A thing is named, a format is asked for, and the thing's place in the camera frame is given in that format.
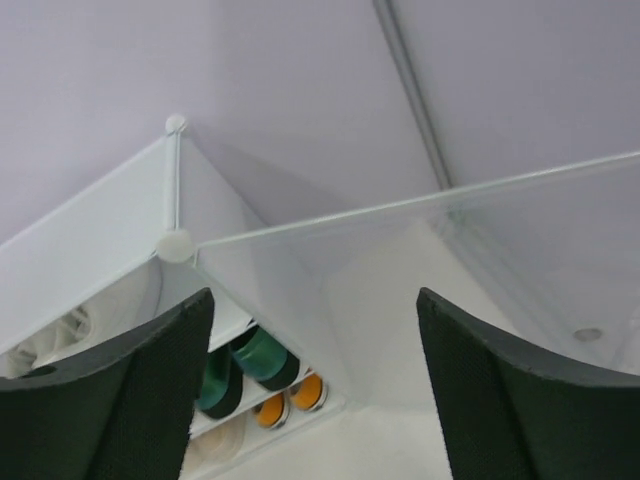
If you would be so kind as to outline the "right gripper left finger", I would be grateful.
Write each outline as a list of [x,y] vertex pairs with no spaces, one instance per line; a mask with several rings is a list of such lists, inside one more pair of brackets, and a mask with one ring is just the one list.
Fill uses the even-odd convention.
[[178,478],[214,309],[203,288],[104,343],[2,379],[2,478]]

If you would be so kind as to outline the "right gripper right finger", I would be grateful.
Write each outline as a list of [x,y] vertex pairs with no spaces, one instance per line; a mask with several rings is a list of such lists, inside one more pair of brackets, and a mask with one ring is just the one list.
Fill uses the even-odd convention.
[[416,308],[453,478],[638,478],[638,376],[539,347],[428,288]]

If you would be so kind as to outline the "green heeled shoe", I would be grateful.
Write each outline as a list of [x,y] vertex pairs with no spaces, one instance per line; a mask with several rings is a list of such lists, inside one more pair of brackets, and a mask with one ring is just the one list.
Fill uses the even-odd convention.
[[258,325],[229,343],[242,372],[268,391],[277,392],[294,383],[300,360]]
[[242,400],[243,384],[243,372],[228,345],[209,352],[196,408],[213,420],[228,417]]

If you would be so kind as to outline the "white sneaker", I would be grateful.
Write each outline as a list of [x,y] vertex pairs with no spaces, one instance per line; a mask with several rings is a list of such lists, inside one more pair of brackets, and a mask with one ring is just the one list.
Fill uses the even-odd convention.
[[157,262],[138,267],[11,348],[4,354],[6,375],[24,376],[153,319],[161,287]]

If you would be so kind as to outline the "orange canvas sneaker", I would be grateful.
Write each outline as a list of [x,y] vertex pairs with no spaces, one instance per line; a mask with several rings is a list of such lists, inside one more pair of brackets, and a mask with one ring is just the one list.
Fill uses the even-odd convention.
[[302,412],[314,412],[324,406],[328,385],[317,374],[311,374],[288,390],[292,405]]
[[286,395],[279,392],[255,405],[251,412],[258,427],[264,430],[276,430],[286,423],[290,407]]

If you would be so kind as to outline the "white plastic shoe cabinet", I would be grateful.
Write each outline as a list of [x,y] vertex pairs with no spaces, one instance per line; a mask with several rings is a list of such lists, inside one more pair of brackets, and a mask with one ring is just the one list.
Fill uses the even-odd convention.
[[[169,119],[162,138],[2,245],[3,352],[150,261],[159,264],[162,274],[153,319],[210,289],[215,309],[207,355],[255,325],[263,328],[198,267],[203,244],[256,227],[259,219],[184,136],[184,125],[180,117]],[[300,360],[292,385],[320,375],[263,329]],[[195,472],[198,479],[211,479],[278,440],[296,436],[344,403],[325,380],[329,391],[322,408],[302,412],[289,403],[286,423],[262,430],[251,423],[252,408],[279,392],[286,394],[292,385],[273,392],[244,373],[243,380],[242,400],[228,417],[210,419],[195,405],[189,441],[237,416],[246,420],[237,454],[224,463],[203,464]]]

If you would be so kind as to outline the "translucent cabinet door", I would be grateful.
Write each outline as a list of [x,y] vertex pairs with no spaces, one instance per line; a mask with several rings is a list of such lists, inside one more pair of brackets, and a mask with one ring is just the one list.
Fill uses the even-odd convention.
[[210,241],[197,264],[359,405],[427,406],[422,288],[561,355],[637,373],[639,156]]

